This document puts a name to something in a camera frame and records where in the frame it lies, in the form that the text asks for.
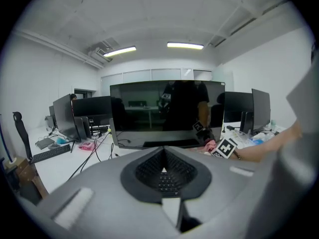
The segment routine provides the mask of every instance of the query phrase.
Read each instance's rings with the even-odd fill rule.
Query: desk
[[[159,108],[157,106],[149,106],[149,107],[125,107],[127,111],[139,111],[139,112],[149,112],[149,121],[150,121],[150,128],[152,128],[152,115],[151,111],[158,111]]]
[[[249,141],[247,141],[247,138],[243,138],[243,139],[238,139],[238,136],[233,133],[232,131],[230,131],[229,129],[227,129],[226,127],[230,125],[232,127],[237,127],[236,130],[239,131],[239,127],[240,127],[240,121],[239,122],[229,122],[229,123],[224,123],[225,126],[225,133],[221,134],[221,139],[224,137],[228,137],[228,138],[232,138],[237,144],[237,148],[238,149],[242,149],[245,147],[249,147],[249,146],[253,146],[254,144],[250,143]],[[282,132],[284,131],[286,128],[282,127],[282,126],[276,126],[275,127],[275,131],[277,132]]]
[[[35,143],[38,141],[39,137],[44,137],[48,134],[49,132],[46,131],[45,127],[36,128],[28,132],[32,155],[36,155],[49,150],[48,148],[44,148],[41,150],[35,146]],[[104,137],[105,134],[103,134],[103,136],[99,138],[99,140],[102,140]],[[103,141],[103,143],[98,147],[97,153],[101,161],[107,160],[109,158],[112,143],[112,136],[108,135],[106,139]],[[72,173],[90,155],[90,151],[81,150],[78,148],[78,146],[79,143],[74,144],[72,153],[69,151],[67,153],[34,164],[41,178],[41,181],[43,182],[49,194],[52,193],[56,188],[60,187],[63,183],[65,183],[72,175]],[[114,153],[118,154],[119,156],[122,156],[134,151],[137,150],[119,149],[118,146],[114,145],[113,158],[115,157]],[[88,160],[83,170],[98,162],[99,160],[96,154],[92,154],[91,158]]]

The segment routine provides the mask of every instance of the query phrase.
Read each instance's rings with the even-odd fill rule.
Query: black monitor screen
[[[54,107],[53,106],[49,107],[49,111],[50,111],[50,116],[54,116]]]
[[[241,120],[242,112],[253,111],[253,95],[243,92],[225,92],[224,122]]]
[[[224,83],[151,81],[112,85],[110,91],[119,147],[199,145],[197,121],[220,138]]]
[[[79,132],[74,123],[71,106],[71,97],[66,95],[53,102],[54,115],[59,128],[59,133],[67,136],[71,141],[81,141]]]
[[[263,128],[270,122],[270,96],[269,93],[252,90],[254,104],[253,131]]]
[[[111,97],[76,99],[72,104],[76,117],[112,114]]]

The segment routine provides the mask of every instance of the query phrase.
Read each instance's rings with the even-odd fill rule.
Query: white ceiling
[[[283,0],[34,0],[18,27],[78,51],[113,38],[121,47],[166,39],[218,44]]]

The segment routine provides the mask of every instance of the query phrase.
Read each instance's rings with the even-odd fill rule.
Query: office chair
[[[15,123],[16,130],[18,131],[25,147],[25,152],[26,152],[26,157],[31,160],[32,159],[32,154],[31,154],[31,148],[30,148],[30,143],[29,143],[29,136],[28,133],[25,130],[22,115],[19,112],[13,112],[13,119]]]

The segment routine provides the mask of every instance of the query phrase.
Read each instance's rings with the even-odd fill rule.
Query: white light
[[[201,50],[204,48],[204,45],[192,44],[192,43],[181,43],[181,42],[168,42],[167,46],[173,47],[173,48],[188,48],[188,49],[196,49],[196,50]]]
[[[189,74],[190,71],[191,71],[191,70],[188,69],[188,70],[186,71],[186,73],[184,74],[184,76],[186,76],[187,74]]]
[[[134,50],[136,50],[135,46],[124,48],[124,49],[120,49],[120,50],[111,51],[109,53],[105,53],[103,56],[104,57],[111,57],[111,56],[114,56],[114,55],[117,55],[117,54],[129,52],[129,51],[134,51]]]

